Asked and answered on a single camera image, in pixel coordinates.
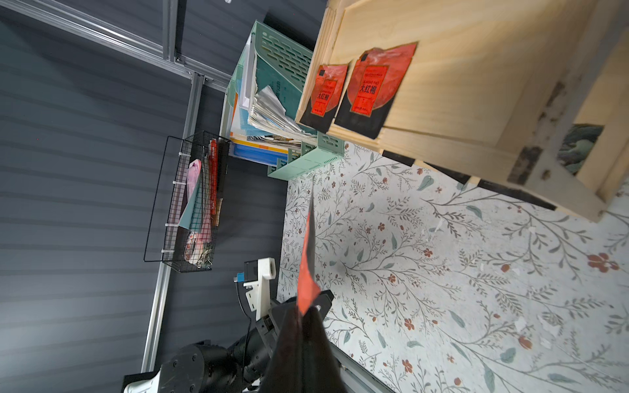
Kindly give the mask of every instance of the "metal rail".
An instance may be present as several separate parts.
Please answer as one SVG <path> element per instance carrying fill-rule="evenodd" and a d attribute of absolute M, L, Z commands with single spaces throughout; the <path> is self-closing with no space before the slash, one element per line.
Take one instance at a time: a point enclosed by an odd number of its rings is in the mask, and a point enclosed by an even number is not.
<path fill-rule="evenodd" d="M 358 364 L 354 359 L 332 343 L 332 355 L 337 358 L 340 366 L 341 380 L 352 393 L 394 393 L 387 385 Z"/>
<path fill-rule="evenodd" d="M 162 57 L 170 62 L 175 61 L 175 38 L 177 36 L 178 0 L 162 2 Z"/>
<path fill-rule="evenodd" d="M 183 139 L 194 134 L 196 129 L 197 115 L 199 113 L 199 102 L 201 101 L 201 90 L 205 82 L 205 76 L 193 73 L 190 97 L 188 99 L 188 109 L 186 111 L 186 123 L 184 125 Z M 153 295 L 153 306 L 151 307 L 151 317 L 148 321 L 147 341 L 144 345 L 144 355 L 142 356 L 142 369 L 140 372 L 153 371 L 155 368 L 155 358 L 157 357 L 157 347 L 159 345 L 159 335 L 162 331 L 162 320 L 164 318 L 164 307 L 166 305 L 166 295 L 168 294 L 168 283 L 170 281 L 170 266 L 161 262 L 157 272 L 157 283 L 155 284 L 155 294 Z"/>
<path fill-rule="evenodd" d="M 172 0 L 171 3 L 174 4 L 172 6 L 174 18 L 170 18 L 169 23 L 176 24 L 177 1 Z M 181 62 L 175 62 L 173 58 L 173 61 L 168 61 L 164 59 L 163 45 L 55 0 L 0 0 L 0 6 L 187 78 L 192 78 L 195 72 L 200 72 L 206 77 L 205 84 L 213 89 L 225 92 L 231 79 L 231 75 L 193 59 L 187 58 Z M 172 36 L 169 36 L 170 41 L 172 41 L 174 57 L 175 29 L 172 30 Z"/>

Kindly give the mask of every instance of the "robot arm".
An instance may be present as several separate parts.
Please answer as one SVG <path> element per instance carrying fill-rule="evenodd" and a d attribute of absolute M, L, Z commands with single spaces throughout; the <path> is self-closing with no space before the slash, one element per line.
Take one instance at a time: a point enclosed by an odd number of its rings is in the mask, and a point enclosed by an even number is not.
<path fill-rule="evenodd" d="M 245 389 L 261 378 L 270 359 L 279 330 L 290 309 L 295 308 L 295 298 L 272 306 L 269 280 L 276 276 L 273 258 L 264 258 L 245 263 L 245 272 L 235 281 L 244 287 L 252 311 L 256 312 L 255 327 L 249 332 L 247 352 L 246 335 L 229 348 L 212 345 L 209 340 L 181 348 L 155 373 L 125 376 L 122 393 L 235 393 Z M 323 291 L 314 301 L 323 319 L 332 306 L 334 295 Z"/>

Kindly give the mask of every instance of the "black cable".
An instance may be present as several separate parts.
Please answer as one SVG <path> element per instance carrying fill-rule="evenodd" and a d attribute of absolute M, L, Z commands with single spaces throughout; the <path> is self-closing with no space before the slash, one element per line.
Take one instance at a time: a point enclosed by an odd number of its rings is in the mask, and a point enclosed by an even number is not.
<path fill-rule="evenodd" d="M 242 392 L 242 384 L 245 381 L 245 356 L 247 355 L 247 345 L 249 344 L 249 331 L 251 330 L 251 317 L 245 311 L 245 308 L 242 306 L 242 301 L 240 300 L 240 287 L 238 286 L 238 282 L 236 282 L 236 295 L 238 296 L 238 304 L 240 305 L 240 309 L 242 313 L 249 319 L 249 326 L 247 327 L 247 335 L 245 337 L 245 350 L 242 353 L 242 377 L 240 379 L 240 391 Z"/>

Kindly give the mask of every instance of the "wooden board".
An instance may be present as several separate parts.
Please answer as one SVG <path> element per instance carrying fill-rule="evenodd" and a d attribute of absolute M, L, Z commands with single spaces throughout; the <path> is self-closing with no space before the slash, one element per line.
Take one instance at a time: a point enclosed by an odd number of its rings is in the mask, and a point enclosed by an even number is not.
<path fill-rule="evenodd" d="M 520 189 L 597 221 L 605 202 L 557 163 L 554 150 L 583 103 L 583 116 L 614 116 L 604 114 L 602 98 L 620 100 L 624 52 L 605 65 L 617 86 L 599 83 L 599 99 L 588 93 L 628 21 L 629 0 L 331 0 L 306 91 L 319 64 L 350 63 L 351 73 L 365 50 L 418 42 L 380 135 L 371 140 L 334 124 L 329 134 Z M 618 145 L 604 166 L 615 170 L 625 139 L 614 129 L 607 138 Z M 521 155 L 531 148 L 535 157 Z M 526 173 L 510 177 L 514 168 Z M 545 171 L 553 181 L 542 178 Z"/>
<path fill-rule="evenodd" d="M 587 96 L 575 124 L 606 125 L 623 93 L 629 88 L 629 29 L 623 33 L 614 52 Z"/>
<path fill-rule="evenodd" d="M 616 196 L 618 188 L 622 185 L 623 181 L 629 174 L 629 143 L 625 146 L 623 151 L 618 156 L 614 166 L 610 170 L 609 174 L 605 178 L 603 185 L 598 189 L 596 194 L 605 202 L 611 202 L 612 198 Z"/>
<path fill-rule="evenodd" d="M 569 22 L 578 37 L 573 25 L 593 4 L 372 0 L 345 11 L 330 62 L 419 42 L 385 126 L 494 146 L 533 72 L 556 50 L 552 37 Z"/>

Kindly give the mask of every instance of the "dark gray panel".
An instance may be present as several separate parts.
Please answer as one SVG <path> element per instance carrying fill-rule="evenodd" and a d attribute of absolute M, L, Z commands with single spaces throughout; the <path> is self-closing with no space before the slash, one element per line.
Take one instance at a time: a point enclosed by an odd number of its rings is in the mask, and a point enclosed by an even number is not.
<path fill-rule="evenodd" d="M 314 48 L 325 0 L 187 0 L 181 52 L 231 74 L 257 19 Z"/>
<path fill-rule="evenodd" d="M 158 0 L 58 0 L 134 34 L 162 43 L 162 2 Z"/>
<path fill-rule="evenodd" d="M 142 362 L 142 254 L 190 82 L 5 9 L 0 36 L 0 391 L 118 392 Z"/>
<path fill-rule="evenodd" d="M 211 340 L 228 347 L 246 333 L 233 278 L 249 260 L 279 263 L 286 187 L 267 177 L 265 165 L 230 157 L 213 269 L 170 276 L 156 365 L 188 344 Z M 240 294 L 248 311 L 242 286 Z"/>
<path fill-rule="evenodd" d="M 203 86 L 201 100 L 199 101 L 199 116 L 197 117 L 196 131 L 207 131 L 212 134 L 220 134 L 221 116 L 225 93 Z"/>

